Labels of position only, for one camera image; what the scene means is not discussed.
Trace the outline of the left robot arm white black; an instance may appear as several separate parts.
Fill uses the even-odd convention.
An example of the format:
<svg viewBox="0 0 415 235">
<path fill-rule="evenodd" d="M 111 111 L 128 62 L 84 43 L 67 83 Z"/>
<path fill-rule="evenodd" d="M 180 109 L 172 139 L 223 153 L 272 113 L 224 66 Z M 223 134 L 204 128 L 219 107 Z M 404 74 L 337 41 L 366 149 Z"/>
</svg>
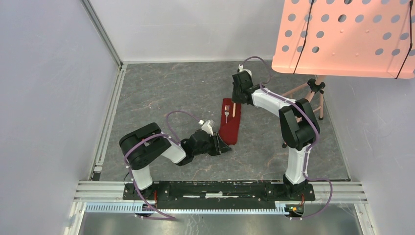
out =
<svg viewBox="0 0 415 235">
<path fill-rule="evenodd" d="M 217 132 L 213 132 L 214 121 L 199 121 L 201 129 L 189 138 L 175 142 L 155 123 L 139 128 L 119 141 L 124 162 L 132 174 L 135 193 L 141 199 L 149 199 L 154 193 L 149 165 L 158 157 L 169 159 L 183 166 L 198 155 L 218 156 L 231 151 Z"/>
</svg>

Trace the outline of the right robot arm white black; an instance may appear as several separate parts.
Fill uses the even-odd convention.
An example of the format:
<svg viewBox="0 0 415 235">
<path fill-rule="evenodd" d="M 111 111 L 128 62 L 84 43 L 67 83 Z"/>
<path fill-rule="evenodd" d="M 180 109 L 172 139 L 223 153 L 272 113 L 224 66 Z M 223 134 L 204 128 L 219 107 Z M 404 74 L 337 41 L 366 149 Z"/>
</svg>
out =
<svg viewBox="0 0 415 235">
<path fill-rule="evenodd" d="M 283 195 L 297 199 L 307 186 L 308 158 L 319 138 L 320 128 L 309 101 L 278 95 L 263 85 L 254 85 L 247 70 L 232 76 L 232 101 L 263 108 L 279 118 L 281 135 L 289 148 L 288 166 L 283 175 Z"/>
</svg>

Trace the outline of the dark red cloth napkin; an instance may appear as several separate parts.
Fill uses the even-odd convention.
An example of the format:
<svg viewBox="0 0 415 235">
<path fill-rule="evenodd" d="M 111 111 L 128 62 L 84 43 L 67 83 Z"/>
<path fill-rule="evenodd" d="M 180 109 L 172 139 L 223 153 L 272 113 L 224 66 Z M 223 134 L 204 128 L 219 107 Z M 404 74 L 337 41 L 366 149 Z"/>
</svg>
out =
<svg viewBox="0 0 415 235">
<path fill-rule="evenodd" d="M 233 102 L 231 98 L 224 98 L 221 108 L 221 124 L 219 128 L 219 135 L 227 145 L 236 145 L 241 119 L 241 104 L 236 103 L 236 115 L 234 118 L 232 118 L 232 103 Z M 224 115 L 225 105 L 230 106 L 230 114 L 228 116 L 227 124 L 225 124 Z"/>
</svg>

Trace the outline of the wooden handled spoon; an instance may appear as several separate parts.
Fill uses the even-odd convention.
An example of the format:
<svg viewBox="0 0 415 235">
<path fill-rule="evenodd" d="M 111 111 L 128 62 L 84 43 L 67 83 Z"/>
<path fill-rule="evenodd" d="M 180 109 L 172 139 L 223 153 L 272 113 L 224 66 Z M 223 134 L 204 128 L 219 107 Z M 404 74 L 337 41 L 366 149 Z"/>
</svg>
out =
<svg viewBox="0 0 415 235">
<path fill-rule="evenodd" d="M 232 103 L 232 118 L 236 115 L 236 103 Z"/>
</svg>

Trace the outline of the metal fork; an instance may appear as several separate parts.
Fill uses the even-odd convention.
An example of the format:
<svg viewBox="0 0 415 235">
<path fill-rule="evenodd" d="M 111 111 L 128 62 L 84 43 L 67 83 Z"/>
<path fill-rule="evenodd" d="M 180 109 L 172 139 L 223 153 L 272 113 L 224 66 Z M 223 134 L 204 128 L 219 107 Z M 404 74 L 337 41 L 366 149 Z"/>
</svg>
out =
<svg viewBox="0 0 415 235">
<path fill-rule="evenodd" d="M 225 109 L 224 109 L 224 115 L 225 115 L 225 124 L 228 123 L 228 116 L 230 114 L 230 106 L 229 105 L 225 105 Z"/>
</svg>

